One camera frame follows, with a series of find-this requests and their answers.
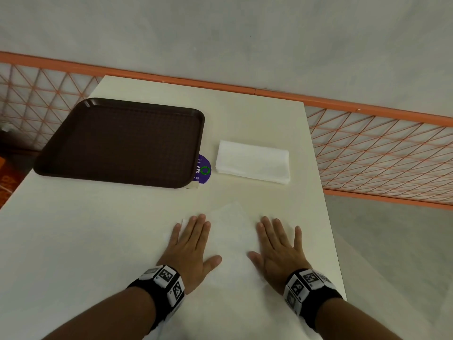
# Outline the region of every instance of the wristband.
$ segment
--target wristband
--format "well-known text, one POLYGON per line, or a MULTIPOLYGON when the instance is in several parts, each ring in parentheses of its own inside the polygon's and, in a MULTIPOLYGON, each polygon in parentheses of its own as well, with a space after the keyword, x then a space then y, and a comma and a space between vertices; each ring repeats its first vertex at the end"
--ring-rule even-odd
POLYGON ((321 305, 331 298, 342 296, 324 274, 311 269, 301 269, 289 275, 283 298, 294 313, 316 331, 315 319, 321 305))
POLYGON ((150 331, 173 316, 185 298, 183 279, 175 269, 167 265, 150 268, 127 288, 133 286, 148 292, 154 301, 156 319, 150 331))

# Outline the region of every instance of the finger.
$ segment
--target finger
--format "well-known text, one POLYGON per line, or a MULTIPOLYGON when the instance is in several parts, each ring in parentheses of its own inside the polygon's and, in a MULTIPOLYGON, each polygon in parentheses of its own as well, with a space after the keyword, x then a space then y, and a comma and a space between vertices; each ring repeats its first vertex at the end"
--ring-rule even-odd
POLYGON ((280 220, 278 218, 276 218, 272 221, 272 224, 274 225, 274 231, 275 231, 275 234, 277 234, 277 237, 279 238, 280 243, 282 245, 284 245, 285 247, 291 247, 289 240, 288 240, 288 236, 286 236, 285 230, 284 230, 283 225, 280 222, 280 220))
POLYGON ((270 224, 269 218, 263 217, 261 222, 264 224, 264 229, 266 229, 270 244, 274 249, 277 249, 280 246, 280 241, 277 239, 277 235, 275 235, 274 228, 272 227, 272 224, 270 224))
POLYGON ((209 259, 207 259, 203 263, 203 279, 208 275, 210 271, 219 266, 221 262, 222 257, 220 255, 216 255, 214 257, 210 257, 209 259))
POLYGON ((207 238, 209 236, 209 230, 211 230, 211 222, 206 222, 203 224, 203 229, 201 230, 200 238, 197 242, 196 249, 204 253, 206 248, 207 238))
POLYGON ((178 243, 179 239, 179 231, 181 230, 181 224, 176 223, 173 227, 173 231, 171 232, 170 241, 168 242, 168 246, 174 246, 178 243))
POLYGON ((194 248, 197 245, 198 239, 200 238, 201 230, 203 229, 205 219, 206 216, 203 213, 201 213, 197 218, 197 222, 195 223, 192 234, 190 235, 188 243, 194 248))
POLYGON ((256 269, 259 273, 264 273, 264 259, 261 254, 257 253, 256 251, 250 251, 247 253, 247 257, 249 257, 250 261, 255 265, 256 269))
POLYGON ((189 219, 189 223, 187 223, 186 228, 183 231, 183 234, 179 241, 181 243, 186 243, 190 239, 190 235, 192 234, 193 227, 195 226, 195 222, 197 221, 196 216, 192 216, 189 219))
POLYGON ((294 229, 294 249, 302 253, 302 230, 299 226, 294 229))
POLYGON ((260 240, 261 248, 263 251, 273 251, 272 245, 269 242, 269 238, 266 234, 266 229, 264 229, 263 223, 258 223, 256 225, 256 232, 258 233, 258 239, 260 240))

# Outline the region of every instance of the tray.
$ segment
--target tray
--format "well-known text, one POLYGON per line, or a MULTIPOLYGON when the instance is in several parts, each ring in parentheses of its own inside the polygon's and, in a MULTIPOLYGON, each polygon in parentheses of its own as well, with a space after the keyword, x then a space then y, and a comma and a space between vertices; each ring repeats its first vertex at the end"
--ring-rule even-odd
POLYGON ((195 109, 91 98, 37 158, 40 175, 181 188, 195 177, 204 115, 195 109))

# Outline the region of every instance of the purple sticker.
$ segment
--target purple sticker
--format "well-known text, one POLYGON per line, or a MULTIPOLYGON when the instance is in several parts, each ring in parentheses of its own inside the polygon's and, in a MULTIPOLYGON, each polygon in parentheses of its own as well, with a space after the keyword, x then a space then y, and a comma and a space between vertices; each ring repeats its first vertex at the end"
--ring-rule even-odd
POLYGON ((197 171, 195 172, 194 181, 205 183, 211 176, 211 164, 203 155, 198 155, 197 171))

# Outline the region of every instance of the stack of napkins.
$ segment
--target stack of napkins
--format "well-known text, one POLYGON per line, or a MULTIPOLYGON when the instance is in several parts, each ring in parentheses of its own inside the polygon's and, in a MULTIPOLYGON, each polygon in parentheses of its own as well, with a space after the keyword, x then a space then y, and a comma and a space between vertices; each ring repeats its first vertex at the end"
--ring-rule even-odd
POLYGON ((246 178, 289 183, 289 151, 220 141, 216 170, 246 178))

